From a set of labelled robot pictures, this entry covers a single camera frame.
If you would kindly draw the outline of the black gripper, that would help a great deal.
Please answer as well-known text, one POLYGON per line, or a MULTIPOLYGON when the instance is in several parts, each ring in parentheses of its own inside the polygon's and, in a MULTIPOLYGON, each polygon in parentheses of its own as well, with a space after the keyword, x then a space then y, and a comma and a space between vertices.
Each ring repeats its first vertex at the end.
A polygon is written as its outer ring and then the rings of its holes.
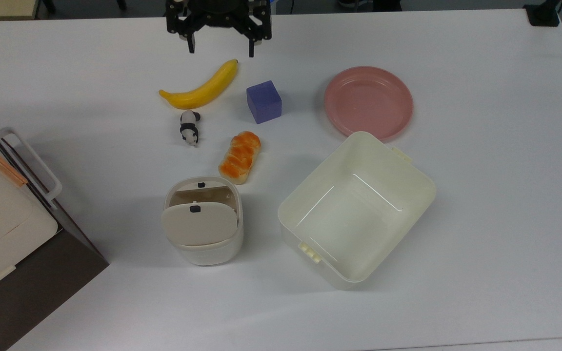
POLYGON ((248 57, 253 58, 258 41, 272 38, 270 1, 166 1, 166 30, 185 38, 191 54, 196 51, 194 33, 205 26, 235 29, 248 38, 248 57))

